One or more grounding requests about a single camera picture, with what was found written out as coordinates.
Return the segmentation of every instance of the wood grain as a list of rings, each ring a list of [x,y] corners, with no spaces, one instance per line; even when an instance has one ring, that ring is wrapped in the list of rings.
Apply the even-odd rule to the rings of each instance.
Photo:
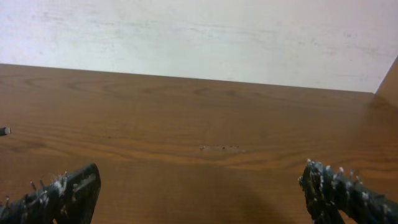
[[[0,195],[95,162],[93,223],[310,223],[307,158],[398,200],[398,113],[370,93],[0,65],[0,96]]]
[[[381,83],[377,95],[398,108],[398,57]]]

